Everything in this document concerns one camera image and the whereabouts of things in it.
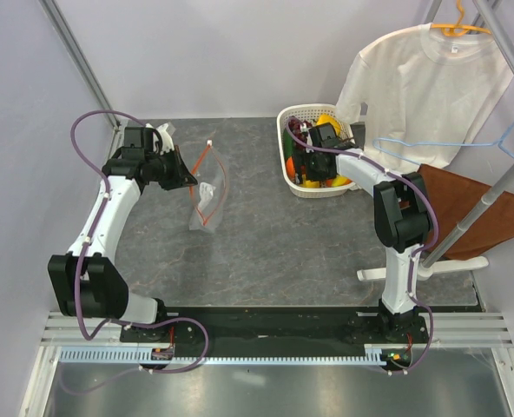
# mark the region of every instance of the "brown towel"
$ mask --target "brown towel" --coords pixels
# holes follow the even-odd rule
[[[421,165],[429,200],[438,218],[437,246],[490,188],[452,172]],[[514,195],[504,192],[454,245],[449,259],[464,261],[514,237]]]

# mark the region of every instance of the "plastic basket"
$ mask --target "plastic basket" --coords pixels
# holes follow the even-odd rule
[[[294,184],[288,178],[288,174],[286,172],[286,164],[284,162],[284,147],[282,146],[282,133],[284,132],[284,128],[286,127],[286,121],[288,117],[295,116],[300,120],[316,120],[322,114],[327,114],[329,116],[334,116],[334,110],[336,108],[332,106],[332,104],[301,104],[300,106],[292,106],[283,109],[276,118],[276,129],[278,130],[278,147],[280,150],[280,165],[282,166],[282,174],[284,174],[284,180],[290,187],[290,191],[292,191],[295,195],[301,198],[325,198],[325,197],[335,197],[336,195],[344,194],[348,189],[354,187],[354,184],[349,183],[347,185],[343,185],[341,187],[334,188],[323,188],[323,189],[306,189],[305,187],[300,187],[299,185]],[[341,127],[340,136],[344,138],[353,137],[352,130],[350,126],[338,120]]]

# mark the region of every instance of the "hanger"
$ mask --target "hanger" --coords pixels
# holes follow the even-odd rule
[[[458,7],[458,10],[459,10],[459,19],[455,24],[434,23],[431,25],[431,28],[432,29],[441,29],[442,33],[445,36],[450,36],[450,37],[463,36],[466,33],[468,33],[470,30],[476,30],[477,32],[488,33],[489,35],[491,34],[491,31],[488,29],[479,28],[478,26],[470,26],[469,24],[461,24],[462,20],[464,20],[464,16],[465,16],[465,10],[464,10],[464,7],[462,6],[462,1],[457,0],[456,6]]]

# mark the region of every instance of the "white cable tray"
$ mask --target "white cable tray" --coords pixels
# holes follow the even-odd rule
[[[176,357],[171,361],[152,359],[151,347],[104,347],[67,346],[62,347],[59,361],[62,363],[133,363],[164,365],[168,363],[192,363],[195,357]],[[367,347],[365,356],[326,357],[276,357],[276,358],[205,358],[206,365],[354,365],[379,366],[386,362],[380,359],[381,349]]]

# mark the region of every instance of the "gray table surface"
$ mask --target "gray table surface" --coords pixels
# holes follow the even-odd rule
[[[386,263],[365,191],[317,200],[293,195],[282,177],[274,118],[174,126],[190,169],[207,139],[228,159],[224,218],[214,234],[190,231],[188,191],[147,187],[116,252],[132,291],[175,306],[377,305],[384,282],[356,275]],[[418,296],[431,305],[477,303],[469,272],[420,282]]]

